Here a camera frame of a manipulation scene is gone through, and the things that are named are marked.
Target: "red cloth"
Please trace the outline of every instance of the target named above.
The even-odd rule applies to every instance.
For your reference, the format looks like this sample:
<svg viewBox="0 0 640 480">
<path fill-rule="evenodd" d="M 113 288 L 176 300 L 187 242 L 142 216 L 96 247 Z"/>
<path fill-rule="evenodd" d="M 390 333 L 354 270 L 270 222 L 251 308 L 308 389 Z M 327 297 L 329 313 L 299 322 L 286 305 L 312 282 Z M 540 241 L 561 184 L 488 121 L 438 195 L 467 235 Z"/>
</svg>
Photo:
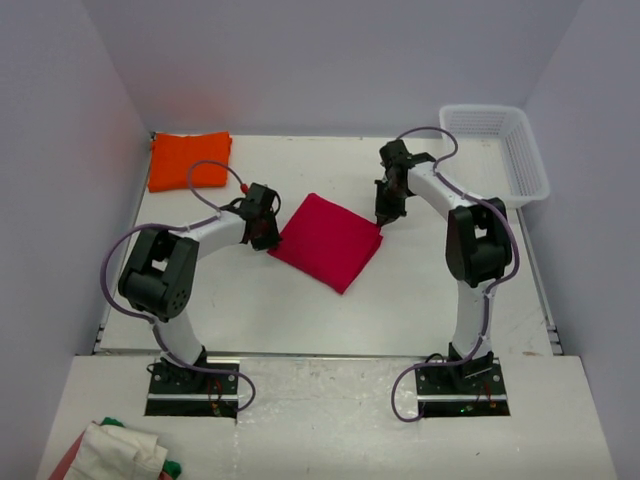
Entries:
<svg viewBox="0 0 640 480">
<path fill-rule="evenodd" d="M 82 437 L 84 437 L 84 432 L 82 432 L 80 436 L 76 438 L 76 441 L 73 442 L 73 445 L 71 445 L 69 450 L 67 450 L 67 453 L 64 454 L 64 456 L 58 463 L 58 466 L 49 477 L 49 480 L 64 480 L 64 476 L 67 474 L 67 472 L 69 471 L 69 467 L 75 460 L 76 455 L 78 454 L 78 450 L 80 450 Z"/>
<path fill-rule="evenodd" d="M 376 253 L 380 228 L 315 193 L 302 202 L 269 253 L 342 294 Z"/>
</svg>

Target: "orange cloth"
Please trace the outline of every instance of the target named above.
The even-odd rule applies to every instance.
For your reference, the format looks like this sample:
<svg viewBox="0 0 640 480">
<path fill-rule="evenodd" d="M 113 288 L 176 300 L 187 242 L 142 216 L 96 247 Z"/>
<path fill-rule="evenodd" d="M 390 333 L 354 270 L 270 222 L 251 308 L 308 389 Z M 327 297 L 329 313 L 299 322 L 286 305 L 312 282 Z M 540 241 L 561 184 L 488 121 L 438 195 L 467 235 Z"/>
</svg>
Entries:
<svg viewBox="0 0 640 480">
<path fill-rule="evenodd" d="M 198 160 L 216 160 L 229 164 L 231 137 L 229 132 L 179 137 L 158 133 L 151 145 L 149 191 L 162 192 L 187 188 L 187 171 Z M 200 165 L 193 171 L 194 187 L 224 187 L 227 169 Z"/>
</svg>

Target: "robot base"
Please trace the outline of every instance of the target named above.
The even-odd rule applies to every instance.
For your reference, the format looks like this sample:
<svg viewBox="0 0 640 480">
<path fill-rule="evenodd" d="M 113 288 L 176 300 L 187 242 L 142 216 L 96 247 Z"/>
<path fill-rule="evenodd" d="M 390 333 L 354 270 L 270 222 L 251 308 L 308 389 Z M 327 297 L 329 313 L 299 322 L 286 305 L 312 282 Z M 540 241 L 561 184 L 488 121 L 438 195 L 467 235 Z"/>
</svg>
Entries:
<svg viewBox="0 0 640 480">
<path fill-rule="evenodd" d="M 418 411 L 433 417 L 509 416 L 507 391 L 498 359 L 484 360 L 482 371 L 465 376 L 456 367 L 416 370 Z"/>
<path fill-rule="evenodd" d="M 209 363 L 204 350 L 195 365 L 240 370 L 238 362 Z M 145 415 L 237 418 L 237 376 L 193 372 L 165 359 L 149 365 L 147 370 L 151 373 L 151 382 Z"/>
</svg>

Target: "white cloth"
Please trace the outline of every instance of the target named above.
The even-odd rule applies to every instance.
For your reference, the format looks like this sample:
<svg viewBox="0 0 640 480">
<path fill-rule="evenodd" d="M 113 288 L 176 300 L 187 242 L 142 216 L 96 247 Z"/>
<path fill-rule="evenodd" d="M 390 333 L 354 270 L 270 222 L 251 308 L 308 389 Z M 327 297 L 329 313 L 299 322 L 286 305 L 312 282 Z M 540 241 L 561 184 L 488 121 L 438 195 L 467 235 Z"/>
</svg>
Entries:
<svg viewBox="0 0 640 480">
<path fill-rule="evenodd" d="M 65 480 L 157 480 L 167 458 L 157 435 L 90 424 Z"/>
</svg>

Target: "cable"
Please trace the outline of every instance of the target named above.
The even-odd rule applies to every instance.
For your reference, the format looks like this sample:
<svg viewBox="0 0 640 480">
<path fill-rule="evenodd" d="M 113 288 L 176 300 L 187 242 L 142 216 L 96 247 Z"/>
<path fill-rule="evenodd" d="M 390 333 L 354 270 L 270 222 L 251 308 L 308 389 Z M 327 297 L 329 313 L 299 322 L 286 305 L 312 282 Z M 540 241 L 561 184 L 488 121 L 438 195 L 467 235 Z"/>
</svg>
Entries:
<svg viewBox="0 0 640 480">
<path fill-rule="evenodd" d="M 489 406 L 495 405 L 495 402 L 491 399 L 491 387 L 489 382 L 484 382 L 484 391 L 487 392 L 487 400 L 489 400 Z"/>
<path fill-rule="evenodd" d="M 436 357 L 440 357 L 440 360 L 442 360 L 443 362 L 445 361 L 444 355 L 442 355 L 441 353 L 432 353 L 425 359 L 425 362 L 430 362 Z"/>
<path fill-rule="evenodd" d="M 211 380 L 215 380 L 216 390 L 218 391 L 218 399 L 214 402 L 211 398 Z M 209 403 L 211 404 L 211 410 L 216 417 L 220 416 L 220 409 L 218 408 L 218 404 L 220 400 L 222 400 L 222 385 L 220 384 L 220 380 L 217 377 L 210 377 L 207 379 L 207 398 L 209 399 Z"/>
<path fill-rule="evenodd" d="M 179 365 L 180 367 L 186 368 L 188 370 L 192 370 L 192 371 L 200 372 L 200 373 L 207 373 L 207 374 L 210 374 L 210 375 L 237 375 L 239 378 L 242 378 L 244 381 L 246 381 L 249 384 L 249 387 L 251 388 L 251 396 L 249 397 L 249 401 L 246 404 L 244 404 L 242 407 L 236 409 L 236 412 L 241 412 L 242 410 L 246 409 L 249 405 L 251 405 L 251 403 L 253 403 L 253 400 L 256 397 L 256 387 L 255 387 L 254 383 L 251 381 L 251 379 L 248 376 L 246 376 L 244 373 L 236 372 L 234 370 L 219 370 L 219 369 L 214 369 L 214 368 L 196 367 L 195 365 L 190 365 L 190 364 L 184 362 L 182 359 L 178 358 L 173 352 L 171 352 L 169 350 L 169 347 L 167 347 L 167 344 L 164 343 L 164 341 L 162 340 L 162 337 L 160 336 L 160 331 L 158 330 L 158 327 L 155 324 L 156 319 L 154 317 L 152 317 L 151 315 L 147 315 L 147 314 L 144 314 L 144 313 L 136 312 L 136 311 L 133 311 L 133 310 L 128 310 L 128 309 L 124 308 L 123 306 L 121 306 L 120 304 L 118 304 L 116 302 L 115 298 L 113 297 L 113 295 L 111 294 L 111 292 L 109 291 L 109 286 L 107 285 L 107 270 L 108 270 L 108 267 L 109 267 L 109 261 L 111 260 L 111 257 L 113 256 L 115 251 L 118 249 L 120 244 L 122 244 L 122 242 L 124 242 L 127 238 L 129 238 L 133 234 L 135 234 L 135 233 L 137 233 L 137 232 L 139 232 L 141 230 L 144 230 L 145 228 L 162 228 L 162 229 L 171 230 L 171 231 L 174 231 L 174 232 L 186 232 L 188 230 L 193 230 L 195 228 L 203 227 L 205 225 L 208 225 L 208 224 L 213 223 L 216 220 L 218 220 L 219 215 L 221 213 L 221 209 L 217 205 L 215 205 L 212 202 L 209 202 L 202 195 L 200 195 L 196 191 L 196 189 L 194 188 L 193 182 L 191 180 L 191 176 L 193 174 L 194 168 L 199 166 L 199 165 L 203 165 L 205 163 L 212 164 L 212 165 L 218 165 L 218 166 L 221 166 L 223 168 L 226 168 L 238 180 L 238 182 L 240 182 L 240 190 L 242 190 L 242 192 L 245 193 L 245 194 L 247 193 L 247 190 L 248 190 L 247 185 L 242 181 L 240 176 L 231 167 L 229 167 L 228 165 L 225 165 L 222 162 L 217 162 L 215 160 L 200 160 L 200 161 L 194 163 L 193 165 L 191 165 L 191 167 L 189 168 L 189 170 L 187 172 L 187 185 L 189 186 L 189 190 L 191 190 L 191 192 L 200 201 L 202 201 L 206 205 L 208 205 L 208 206 L 212 207 L 213 209 L 215 209 L 218 214 L 214 215 L 213 217 L 209 217 L 209 218 L 206 218 L 204 220 L 200 220 L 198 222 L 195 222 L 195 223 L 192 223 L 190 225 L 183 226 L 183 227 L 175 227 L 175 226 L 172 226 L 172 225 L 165 225 L 163 223 L 145 223 L 145 224 L 137 225 L 137 226 L 133 227 L 132 229 L 127 231 L 124 235 L 122 235 L 120 238 L 118 238 L 118 240 L 116 240 L 116 242 L 111 246 L 111 248 L 109 250 L 107 250 L 107 253 L 105 254 L 104 258 L 102 259 L 102 263 L 100 265 L 100 289 L 102 290 L 102 295 L 104 295 L 104 298 L 107 300 L 107 303 L 109 305 L 111 305 L 111 307 L 116 309 L 118 312 L 120 312 L 120 313 L 122 313 L 124 315 L 128 315 L 130 317 L 140 318 L 142 320 L 147 321 L 150 325 L 152 325 L 153 326 L 153 336 L 155 337 L 156 342 L 158 342 L 158 345 L 160 346 L 160 349 L 176 365 Z"/>
<path fill-rule="evenodd" d="M 273 212 L 273 216 L 277 217 L 278 213 L 280 213 L 280 207 L 282 207 L 282 199 L 280 198 L 280 195 L 278 195 L 278 192 L 274 190 L 274 193 L 276 194 L 276 199 L 278 200 L 278 208 L 276 208 L 276 211 Z"/>
<path fill-rule="evenodd" d="M 447 137 L 449 137 L 449 139 L 453 142 L 453 150 L 446 154 L 443 155 L 442 157 L 438 158 L 434 163 L 433 163 L 433 173 L 436 176 L 436 178 L 438 178 L 438 180 L 440 180 L 449 190 L 451 190 L 452 192 L 454 192 L 457 195 L 460 195 L 462 198 L 470 200 L 474 203 L 477 203 L 479 205 L 482 205 L 483 207 L 487 208 L 488 210 L 491 211 L 491 213 L 493 213 L 498 220 L 500 221 L 500 223 L 502 224 L 502 226 L 504 227 L 505 231 L 507 232 L 507 236 L 509 237 L 509 242 L 511 244 L 511 248 L 513 249 L 513 269 L 511 270 L 511 272 L 509 272 L 509 274 L 507 274 L 506 276 L 502 277 L 502 278 L 498 278 L 497 280 L 495 280 L 494 282 L 490 283 L 489 286 L 487 286 L 487 288 L 485 288 L 484 290 L 484 313 L 483 313 L 483 322 L 482 322 L 482 329 L 480 330 L 480 334 L 478 335 L 478 341 L 476 342 L 475 346 L 471 349 L 471 351 L 462 359 L 460 360 L 454 360 L 454 361 L 449 361 L 449 362 L 430 362 L 430 361 L 425 361 L 422 363 L 417 363 L 415 365 L 412 365 L 408 368 L 406 368 L 405 370 L 402 371 L 402 373 L 400 373 L 400 375 L 398 375 L 398 378 L 396 378 L 395 382 L 393 382 L 393 387 L 391 388 L 391 409 L 393 410 L 394 415 L 398 418 L 398 420 L 405 422 L 405 423 L 412 423 L 412 422 L 417 422 L 418 420 L 420 420 L 423 416 L 424 413 L 420 414 L 418 413 L 418 415 L 416 415 L 415 417 L 403 417 L 402 415 L 400 415 L 400 413 L 398 412 L 398 408 L 396 406 L 396 392 L 398 390 L 398 385 L 400 385 L 400 382 L 402 381 L 402 379 L 409 373 L 414 372 L 416 370 L 419 370 L 421 368 L 431 368 L 431 367 L 458 367 L 460 365 L 464 365 L 465 363 L 469 362 L 471 359 L 473 359 L 473 356 L 478 352 L 478 350 L 480 350 L 480 347 L 482 346 L 482 341 L 483 338 L 486 336 L 487 331 L 489 330 L 489 320 L 490 320 L 490 313 L 491 313 L 491 303 L 490 303 L 490 296 L 492 295 L 492 291 L 501 283 L 507 282 L 509 280 L 511 280 L 513 277 L 515 277 L 515 275 L 518 273 L 518 270 L 520 270 L 520 250 L 518 249 L 518 243 L 516 242 L 516 238 L 515 235 L 513 233 L 513 230 L 511 230 L 511 226 L 509 225 L 509 221 L 507 220 L 507 218 L 502 214 L 502 212 L 500 212 L 500 210 L 498 210 L 496 207 L 494 207 L 492 204 L 490 204 L 489 202 L 486 202 L 485 200 L 482 200 L 480 198 L 474 197 L 473 195 L 469 195 L 468 193 L 463 192 L 462 190 L 460 190 L 456 185 L 454 185 L 453 183 L 451 183 L 444 175 L 442 175 L 440 172 L 438 172 L 438 166 L 440 165 L 440 163 L 442 163 L 443 161 L 447 160 L 448 158 L 453 157 L 456 153 L 458 153 L 458 140 L 456 140 L 456 138 L 447 130 L 443 129 L 443 128 L 439 128 L 439 127 L 417 127 L 417 128 L 412 128 L 411 130 L 407 130 L 406 132 L 398 135 L 398 137 L 396 137 L 396 140 L 400 140 L 401 138 L 409 135 L 410 133 L 414 133 L 414 132 L 418 132 L 418 131 L 434 131 L 434 132 L 440 132 L 444 135 L 446 135 Z"/>
<path fill-rule="evenodd" d="M 191 193 L 193 193 L 198 200 L 200 200 L 205 205 L 209 205 L 216 212 L 221 213 L 220 207 L 218 207 L 215 203 L 210 202 L 209 200 L 204 198 L 200 194 L 200 192 L 198 192 L 198 190 L 196 190 L 196 188 L 193 186 L 193 178 L 192 178 L 193 177 L 193 171 L 197 167 L 199 167 L 200 165 L 217 165 L 219 167 L 227 169 L 229 171 L 229 173 L 231 173 L 231 175 L 236 177 L 236 180 L 238 180 L 238 183 L 240 184 L 240 190 L 242 190 L 242 193 L 247 193 L 247 191 L 249 190 L 249 187 L 247 187 L 247 184 L 242 181 L 242 179 L 240 178 L 240 175 L 238 175 L 236 173 L 236 171 L 233 168 L 231 168 L 229 165 L 227 165 L 225 163 L 222 163 L 222 162 L 218 162 L 216 160 L 199 160 L 199 161 L 197 161 L 196 163 L 194 163 L 193 165 L 191 165 L 189 167 L 189 170 L 187 170 L 187 186 L 189 187 L 189 190 L 191 190 Z"/>
</svg>

